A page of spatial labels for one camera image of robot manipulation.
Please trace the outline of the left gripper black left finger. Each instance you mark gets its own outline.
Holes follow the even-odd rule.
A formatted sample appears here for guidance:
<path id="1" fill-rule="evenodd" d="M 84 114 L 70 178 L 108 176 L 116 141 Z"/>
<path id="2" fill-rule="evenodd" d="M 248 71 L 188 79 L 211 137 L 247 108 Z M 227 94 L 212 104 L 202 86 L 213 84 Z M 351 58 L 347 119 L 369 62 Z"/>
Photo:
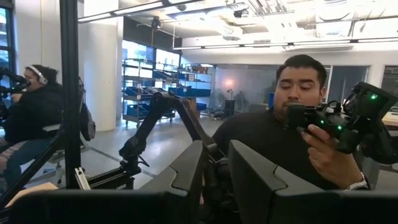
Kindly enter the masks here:
<path id="1" fill-rule="evenodd" d="M 11 206 L 13 224 L 198 223 L 203 144 L 194 141 L 137 190 L 43 190 Z"/>

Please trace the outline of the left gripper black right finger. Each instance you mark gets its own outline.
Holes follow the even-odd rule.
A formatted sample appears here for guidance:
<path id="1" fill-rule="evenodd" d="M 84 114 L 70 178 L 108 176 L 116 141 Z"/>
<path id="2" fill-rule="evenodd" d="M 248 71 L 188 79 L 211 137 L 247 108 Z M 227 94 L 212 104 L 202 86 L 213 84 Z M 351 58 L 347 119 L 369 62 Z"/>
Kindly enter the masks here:
<path id="1" fill-rule="evenodd" d="M 397 224 L 397 192 L 323 190 L 232 140 L 234 197 L 247 224 Z"/>

